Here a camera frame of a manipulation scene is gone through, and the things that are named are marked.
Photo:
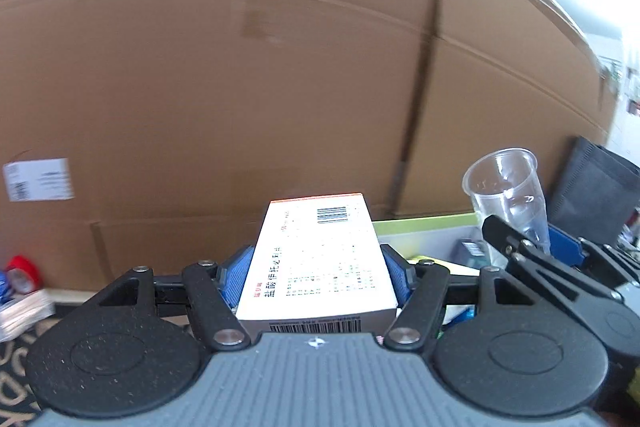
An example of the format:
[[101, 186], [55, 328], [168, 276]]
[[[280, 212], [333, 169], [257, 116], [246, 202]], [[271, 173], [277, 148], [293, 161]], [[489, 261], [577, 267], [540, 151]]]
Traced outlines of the clear plastic cup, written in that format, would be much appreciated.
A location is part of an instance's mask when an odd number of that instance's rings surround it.
[[480, 225], [496, 215], [549, 254], [547, 207], [537, 167], [536, 156], [526, 148], [497, 150], [466, 170], [462, 188]]

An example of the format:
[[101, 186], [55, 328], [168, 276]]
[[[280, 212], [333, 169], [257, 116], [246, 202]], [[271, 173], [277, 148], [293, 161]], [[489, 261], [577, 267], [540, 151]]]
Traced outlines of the large brown cardboard box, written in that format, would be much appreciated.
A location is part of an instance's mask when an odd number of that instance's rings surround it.
[[[224, 259], [273, 199], [463, 212], [476, 158], [552, 187], [614, 110], [553, 0], [1, 0], [1, 256], [95, 291]], [[10, 202], [3, 166], [53, 158], [74, 198]]]

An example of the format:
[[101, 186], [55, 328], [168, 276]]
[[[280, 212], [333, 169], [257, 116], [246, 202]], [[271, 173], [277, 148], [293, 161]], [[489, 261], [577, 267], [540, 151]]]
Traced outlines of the light green open box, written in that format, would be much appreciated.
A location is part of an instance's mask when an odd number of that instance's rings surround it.
[[398, 302], [396, 315], [408, 301], [418, 278], [421, 261], [445, 267], [452, 277], [477, 277], [487, 265], [486, 248], [480, 243], [480, 229], [474, 213], [375, 221], [378, 243], [387, 245], [383, 256]]

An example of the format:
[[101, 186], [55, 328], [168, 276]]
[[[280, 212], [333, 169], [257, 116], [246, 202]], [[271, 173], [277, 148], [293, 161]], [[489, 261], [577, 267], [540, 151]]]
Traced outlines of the blue box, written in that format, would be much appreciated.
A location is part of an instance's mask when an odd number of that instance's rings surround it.
[[8, 303], [12, 299], [13, 288], [6, 275], [6, 272], [0, 272], [0, 305]]

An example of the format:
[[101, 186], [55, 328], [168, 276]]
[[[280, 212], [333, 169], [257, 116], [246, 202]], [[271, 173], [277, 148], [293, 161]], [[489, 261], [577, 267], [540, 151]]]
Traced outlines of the white shipping label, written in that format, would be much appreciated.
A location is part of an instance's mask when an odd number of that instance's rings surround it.
[[10, 202], [50, 202], [73, 199], [66, 158], [9, 162], [2, 168]]

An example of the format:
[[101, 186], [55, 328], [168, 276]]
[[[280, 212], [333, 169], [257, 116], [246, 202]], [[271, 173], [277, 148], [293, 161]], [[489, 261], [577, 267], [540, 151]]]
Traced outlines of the black letter-pattern mat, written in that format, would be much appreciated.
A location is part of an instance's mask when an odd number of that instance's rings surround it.
[[41, 414], [40, 406], [26, 377], [29, 348], [58, 323], [58, 314], [39, 321], [13, 340], [1, 343], [0, 421], [2, 426], [28, 426]]

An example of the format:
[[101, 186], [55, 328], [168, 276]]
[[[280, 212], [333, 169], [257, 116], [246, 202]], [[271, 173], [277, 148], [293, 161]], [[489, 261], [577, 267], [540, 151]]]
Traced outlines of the dark grey fabric bag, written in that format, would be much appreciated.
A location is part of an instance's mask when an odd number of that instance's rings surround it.
[[639, 167], [577, 138], [547, 205], [550, 225], [576, 239], [614, 245], [638, 206]]

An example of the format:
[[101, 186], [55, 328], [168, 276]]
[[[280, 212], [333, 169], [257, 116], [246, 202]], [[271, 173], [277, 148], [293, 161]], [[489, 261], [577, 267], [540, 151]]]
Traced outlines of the bag of cotton swabs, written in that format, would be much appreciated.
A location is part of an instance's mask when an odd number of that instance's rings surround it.
[[55, 312], [45, 289], [5, 303], [0, 309], [0, 343], [7, 343]]

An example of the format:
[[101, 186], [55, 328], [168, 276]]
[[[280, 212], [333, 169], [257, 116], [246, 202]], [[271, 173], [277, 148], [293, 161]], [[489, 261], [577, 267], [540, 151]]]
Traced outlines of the red tape roll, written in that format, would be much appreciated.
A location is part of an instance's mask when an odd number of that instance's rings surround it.
[[6, 277], [17, 294], [27, 295], [43, 288], [39, 270], [21, 255], [14, 256], [6, 265]]

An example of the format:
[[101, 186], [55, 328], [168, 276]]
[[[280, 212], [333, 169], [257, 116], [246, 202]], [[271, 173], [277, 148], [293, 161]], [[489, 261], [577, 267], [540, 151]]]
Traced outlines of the long white medicine box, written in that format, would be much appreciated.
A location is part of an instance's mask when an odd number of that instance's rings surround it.
[[236, 306], [250, 338], [382, 335], [397, 308], [362, 194], [270, 202]]

